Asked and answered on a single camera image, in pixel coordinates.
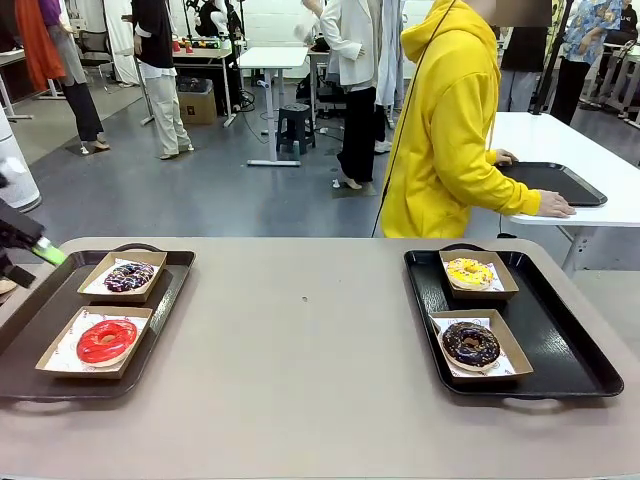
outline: yellow hoodie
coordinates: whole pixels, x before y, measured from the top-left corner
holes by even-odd
[[[436,0],[425,21],[402,34],[414,63],[451,1]],[[390,158],[396,151],[397,157],[382,210],[385,236],[462,237],[471,206],[505,215],[538,212],[540,193],[503,176],[493,166],[496,152],[486,149],[498,107],[496,59],[489,25],[456,0],[415,74],[398,122]]]

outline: black stool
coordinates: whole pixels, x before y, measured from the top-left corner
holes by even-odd
[[[282,131],[283,122],[287,123],[287,129]],[[307,131],[306,122],[309,120],[309,131]],[[280,145],[288,145],[293,147],[293,142],[297,141],[300,145],[300,154],[307,153],[307,145],[316,146],[316,134],[313,128],[313,119],[311,118],[311,107],[302,103],[294,103],[280,108],[278,116],[278,131],[276,132],[278,141],[276,150],[280,151]]]

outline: red cloth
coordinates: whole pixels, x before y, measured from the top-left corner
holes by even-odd
[[[24,44],[31,83],[46,90],[47,79],[66,75],[58,50],[49,38],[38,0],[16,0],[16,21]]]

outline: black tray on table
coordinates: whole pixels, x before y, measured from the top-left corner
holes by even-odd
[[[124,245],[112,251],[132,249],[160,251],[142,244]],[[153,316],[121,379],[56,378],[35,369],[42,354],[78,309],[85,305],[117,305],[88,303],[77,292],[107,253],[88,250],[69,255],[0,327],[0,398],[34,402],[107,400],[124,395],[138,383],[191,269],[193,252],[167,252],[166,266],[148,300],[127,304],[150,308]]]
[[[482,250],[466,244],[443,250],[460,249]],[[410,251],[404,256],[442,383],[461,395],[526,400],[619,395],[622,378],[531,258],[521,252],[497,253],[520,288],[509,301],[454,299],[438,251]],[[469,309],[498,310],[534,372],[514,381],[453,383],[429,313]]]
[[[558,192],[574,207],[598,207],[607,203],[604,194],[571,169],[558,163],[518,162],[498,168],[507,177],[524,183],[529,188]]]

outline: donut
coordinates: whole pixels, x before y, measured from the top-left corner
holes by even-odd
[[[447,265],[449,280],[464,290],[486,290],[493,283],[493,272],[471,258],[456,258]]]
[[[151,265],[135,262],[126,263],[114,268],[105,279],[104,284],[112,292],[128,292],[148,283],[153,274],[154,271]]]
[[[104,320],[82,334],[76,354],[92,367],[109,367],[129,353],[137,336],[138,329],[129,320]]]
[[[447,359],[472,372],[491,369],[500,356],[500,343],[490,330],[471,322],[454,323],[441,335]]]

